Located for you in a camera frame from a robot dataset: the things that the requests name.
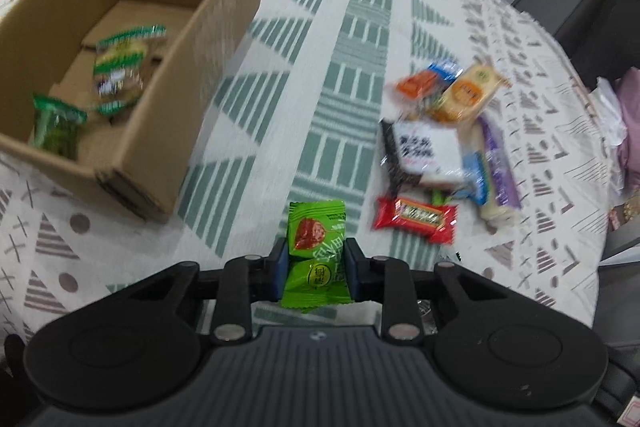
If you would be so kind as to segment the yellow biscuit stick packet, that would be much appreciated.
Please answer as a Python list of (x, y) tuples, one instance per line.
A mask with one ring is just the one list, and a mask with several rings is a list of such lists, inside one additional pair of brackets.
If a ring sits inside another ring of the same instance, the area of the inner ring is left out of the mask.
[(502, 87), (510, 88), (511, 83), (500, 72), (489, 65), (473, 65), (439, 95), (431, 116), (446, 124), (473, 120)]

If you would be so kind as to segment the blue candy packet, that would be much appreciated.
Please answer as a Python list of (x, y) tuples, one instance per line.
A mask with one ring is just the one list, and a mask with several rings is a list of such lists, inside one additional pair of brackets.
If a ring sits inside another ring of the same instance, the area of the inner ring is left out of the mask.
[(431, 62), (427, 69), (430, 72), (434, 72), (442, 82), (446, 83), (454, 82), (464, 72), (464, 68), (458, 62), (449, 60), (449, 58), (439, 58)]

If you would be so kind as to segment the red candy packet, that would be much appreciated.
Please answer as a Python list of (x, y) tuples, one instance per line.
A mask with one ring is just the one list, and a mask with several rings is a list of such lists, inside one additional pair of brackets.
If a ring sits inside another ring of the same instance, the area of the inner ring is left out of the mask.
[(396, 229), (420, 235), (430, 243), (454, 243), (456, 206), (432, 206), (402, 196), (381, 196), (376, 203), (373, 230)]

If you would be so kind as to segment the black white snack packet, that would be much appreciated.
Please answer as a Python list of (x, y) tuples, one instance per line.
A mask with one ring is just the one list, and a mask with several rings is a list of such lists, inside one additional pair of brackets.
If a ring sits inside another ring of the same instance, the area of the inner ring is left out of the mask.
[(424, 120), (381, 120), (390, 191), (404, 187), (454, 191), (468, 185), (458, 130)]

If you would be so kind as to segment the blue white snack packet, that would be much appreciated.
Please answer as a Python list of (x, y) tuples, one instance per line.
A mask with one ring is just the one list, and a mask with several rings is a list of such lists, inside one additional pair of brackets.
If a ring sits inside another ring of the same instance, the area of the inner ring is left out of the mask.
[(489, 179), (484, 164), (484, 155), (479, 150), (465, 153), (462, 157), (464, 181), (462, 187), (453, 191), (451, 198), (455, 200), (470, 200), (477, 207), (488, 202)]

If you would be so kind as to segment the purple wafer packet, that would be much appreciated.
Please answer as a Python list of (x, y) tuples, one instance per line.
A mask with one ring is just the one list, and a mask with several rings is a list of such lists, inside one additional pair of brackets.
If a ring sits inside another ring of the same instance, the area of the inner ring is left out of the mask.
[(480, 217), (492, 227), (513, 221), (522, 209), (520, 195), (514, 180), (502, 133), (485, 115), (476, 123), (483, 135), (483, 166), (487, 174), (487, 200), (480, 207)]

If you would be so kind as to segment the orange snack packet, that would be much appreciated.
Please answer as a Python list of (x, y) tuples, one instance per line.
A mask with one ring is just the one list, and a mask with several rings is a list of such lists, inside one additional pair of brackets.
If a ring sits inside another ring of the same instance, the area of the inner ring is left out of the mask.
[(395, 84), (395, 90), (410, 101), (419, 101), (438, 95), (445, 88), (442, 76), (431, 69), (422, 69)]

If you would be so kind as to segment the small green candy packet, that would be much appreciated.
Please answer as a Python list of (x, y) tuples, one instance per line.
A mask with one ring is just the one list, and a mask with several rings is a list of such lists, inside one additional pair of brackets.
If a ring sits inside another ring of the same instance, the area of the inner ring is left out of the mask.
[(34, 129), (29, 144), (39, 150), (70, 160), (77, 159), (78, 135), (87, 113), (59, 98), (34, 94)]

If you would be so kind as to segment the green white snack packet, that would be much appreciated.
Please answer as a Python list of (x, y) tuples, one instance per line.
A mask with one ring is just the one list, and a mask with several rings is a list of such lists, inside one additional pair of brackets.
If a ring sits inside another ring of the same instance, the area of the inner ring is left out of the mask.
[(113, 118), (138, 103), (151, 78), (154, 53), (164, 44), (166, 34), (164, 25), (138, 26), (96, 44), (92, 70), (96, 113)]

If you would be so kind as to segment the cardboard box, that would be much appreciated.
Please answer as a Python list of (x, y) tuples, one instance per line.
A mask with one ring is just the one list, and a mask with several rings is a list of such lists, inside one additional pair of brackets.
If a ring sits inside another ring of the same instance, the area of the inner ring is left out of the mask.
[(1, 150), (74, 195), (163, 221), (260, 0), (17, 0)]

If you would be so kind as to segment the white plastic bag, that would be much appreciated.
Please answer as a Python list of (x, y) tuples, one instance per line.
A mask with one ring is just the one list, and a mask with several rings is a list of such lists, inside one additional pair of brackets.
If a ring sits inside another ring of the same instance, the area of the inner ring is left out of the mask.
[(622, 106), (612, 84), (603, 77), (597, 78), (597, 86), (590, 93), (590, 100), (599, 118), (608, 148), (614, 153), (627, 138)]

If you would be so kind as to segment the patterned bed cover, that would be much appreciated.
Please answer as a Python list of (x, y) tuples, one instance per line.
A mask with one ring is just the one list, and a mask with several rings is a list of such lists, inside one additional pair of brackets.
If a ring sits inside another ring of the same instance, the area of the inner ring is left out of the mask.
[[(17, 0), (1, 0), (1, 18)], [(458, 205), (452, 245), (373, 230), (388, 187), (380, 121), (396, 82), (438, 58), (510, 81), (486, 105), (522, 209), (492, 227)], [(369, 256), (460, 263), (591, 324), (608, 210), (604, 136), (564, 51), (502, 0), (260, 0), (201, 123), (163, 221), (82, 199), (1, 150), (1, 332), (47, 323), (182, 260), (219, 268), (269, 251), (291, 202), (339, 199)]]

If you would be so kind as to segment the pink cloth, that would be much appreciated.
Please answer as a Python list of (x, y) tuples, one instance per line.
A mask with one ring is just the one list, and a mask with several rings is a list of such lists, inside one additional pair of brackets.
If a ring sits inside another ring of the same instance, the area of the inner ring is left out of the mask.
[(617, 81), (616, 95), (622, 110), (627, 136), (618, 148), (620, 167), (626, 172), (631, 190), (638, 190), (640, 178), (640, 70), (631, 67)]

